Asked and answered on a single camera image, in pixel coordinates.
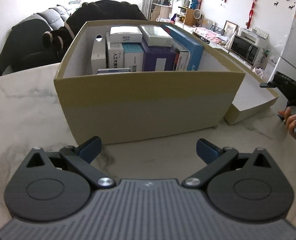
flower pot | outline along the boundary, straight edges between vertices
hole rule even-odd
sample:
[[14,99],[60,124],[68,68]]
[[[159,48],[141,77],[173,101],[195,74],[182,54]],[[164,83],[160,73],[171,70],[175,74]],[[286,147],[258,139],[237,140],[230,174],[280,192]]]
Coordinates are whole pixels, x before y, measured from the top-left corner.
[[189,0],[186,0],[186,1],[185,1],[185,6],[186,6],[186,7],[189,7],[189,5],[190,5],[190,1],[189,1]]

marble tabletop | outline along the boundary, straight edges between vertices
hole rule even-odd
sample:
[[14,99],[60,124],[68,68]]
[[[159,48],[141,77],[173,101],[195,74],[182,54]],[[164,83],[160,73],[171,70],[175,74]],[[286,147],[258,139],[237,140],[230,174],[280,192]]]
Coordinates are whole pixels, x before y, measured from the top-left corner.
[[[0,77],[0,227],[11,219],[3,198],[5,186],[30,149],[41,146],[56,151],[76,145],[53,85],[57,67],[54,64]],[[295,191],[287,219],[296,226],[296,141],[270,109],[232,126],[222,120],[216,127],[195,132],[105,145],[92,165],[116,180],[181,181],[205,166],[195,152],[199,138],[240,152],[268,149]]]

white printer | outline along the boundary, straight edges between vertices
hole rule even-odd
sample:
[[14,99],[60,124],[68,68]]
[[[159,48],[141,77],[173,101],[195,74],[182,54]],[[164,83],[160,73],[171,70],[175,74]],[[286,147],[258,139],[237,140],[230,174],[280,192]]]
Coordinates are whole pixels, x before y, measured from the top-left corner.
[[247,29],[239,28],[238,36],[244,38],[245,40],[251,42],[253,45],[265,49],[267,47],[267,40],[259,36],[258,34],[251,32]]

human hand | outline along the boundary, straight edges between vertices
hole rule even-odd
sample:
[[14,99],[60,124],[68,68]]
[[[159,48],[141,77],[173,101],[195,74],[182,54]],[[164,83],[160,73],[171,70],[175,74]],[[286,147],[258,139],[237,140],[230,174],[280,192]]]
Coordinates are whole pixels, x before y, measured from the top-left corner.
[[291,108],[288,107],[285,111],[279,111],[279,115],[284,117],[284,123],[293,138],[296,138],[294,134],[294,128],[296,127],[296,114],[291,115]]

gray sofa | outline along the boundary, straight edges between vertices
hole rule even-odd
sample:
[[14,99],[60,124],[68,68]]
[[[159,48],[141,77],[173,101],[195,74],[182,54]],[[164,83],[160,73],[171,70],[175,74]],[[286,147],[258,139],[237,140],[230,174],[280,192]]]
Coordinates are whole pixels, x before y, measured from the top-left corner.
[[12,27],[0,53],[0,76],[6,69],[7,73],[12,73],[60,62],[63,55],[45,49],[42,37],[45,32],[64,26],[72,13],[72,9],[57,5]]

